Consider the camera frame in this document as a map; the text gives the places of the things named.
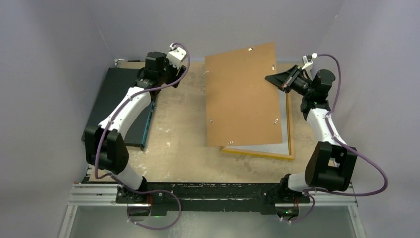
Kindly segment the brown backing board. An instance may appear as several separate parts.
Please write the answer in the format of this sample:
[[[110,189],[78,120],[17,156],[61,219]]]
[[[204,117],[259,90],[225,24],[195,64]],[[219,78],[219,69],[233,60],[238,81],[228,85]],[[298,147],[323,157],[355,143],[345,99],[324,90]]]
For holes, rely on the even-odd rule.
[[[282,143],[275,43],[205,57],[207,146]]]

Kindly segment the building and sky photo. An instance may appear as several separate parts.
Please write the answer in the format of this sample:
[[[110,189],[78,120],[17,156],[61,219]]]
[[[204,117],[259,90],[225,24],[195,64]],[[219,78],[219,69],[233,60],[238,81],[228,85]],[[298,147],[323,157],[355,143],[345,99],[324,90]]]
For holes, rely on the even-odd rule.
[[[243,146],[228,146],[224,149],[239,149],[250,150],[256,152],[268,152],[274,154],[290,155],[289,139],[288,139],[288,121],[287,121],[287,101],[286,94],[278,91],[280,101],[281,119],[278,120],[275,126],[281,125],[282,128],[282,143],[279,144],[262,144],[262,145],[243,145]]]

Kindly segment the yellow picture frame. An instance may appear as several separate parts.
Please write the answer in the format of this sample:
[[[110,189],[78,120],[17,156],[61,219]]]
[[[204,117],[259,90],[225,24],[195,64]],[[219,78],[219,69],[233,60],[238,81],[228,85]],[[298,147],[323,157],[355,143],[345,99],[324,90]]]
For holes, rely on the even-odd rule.
[[[221,149],[221,152],[224,153],[233,153],[233,154],[241,154],[241,155],[249,155],[249,156],[256,156],[256,157],[267,157],[267,158],[274,158],[280,160],[288,160],[293,161],[295,160],[295,146],[294,146],[294,135],[293,135],[293,118],[292,118],[292,99],[290,94],[286,94],[286,101],[287,101],[287,121],[288,121],[288,139],[289,139],[289,149],[290,155],[284,154],[274,154],[268,152],[256,152],[250,150],[239,150],[239,149]]]

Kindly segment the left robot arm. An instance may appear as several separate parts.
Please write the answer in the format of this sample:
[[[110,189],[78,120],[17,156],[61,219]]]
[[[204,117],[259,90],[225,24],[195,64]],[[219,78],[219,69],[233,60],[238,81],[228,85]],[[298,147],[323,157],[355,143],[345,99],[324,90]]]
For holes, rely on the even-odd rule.
[[[162,89],[179,85],[190,67],[183,62],[189,59],[188,50],[180,45],[171,47],[168,53],[149,52],[137,79],[115,109],[97,125],[85,128],[86,160],[94,167],[95,178],[101,179],[98,171],[105,171],[106,176],[129,189],[128,196],[136,203],[148,196],[147,180],[129,164],[126,134]]]

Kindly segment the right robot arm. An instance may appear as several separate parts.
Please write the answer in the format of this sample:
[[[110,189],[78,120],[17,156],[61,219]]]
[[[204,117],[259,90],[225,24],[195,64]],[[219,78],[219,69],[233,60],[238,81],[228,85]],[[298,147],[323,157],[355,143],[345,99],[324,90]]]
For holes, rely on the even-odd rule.
[[[345,192],[357,160],[355,149],[345,147],[346,142],[331,119],[332,109],[327,97],[335,75],[326,69],[318,71],[313,79],[305,75],[304,70],[295,65],[285,72],[265,77],[282,92],[295,91],[302,96],[300,111],[318,140],[305,170],[286,175],[287,183],[278,188],[279,198],[285,202],[295,198],[298,192],[312,189]]]

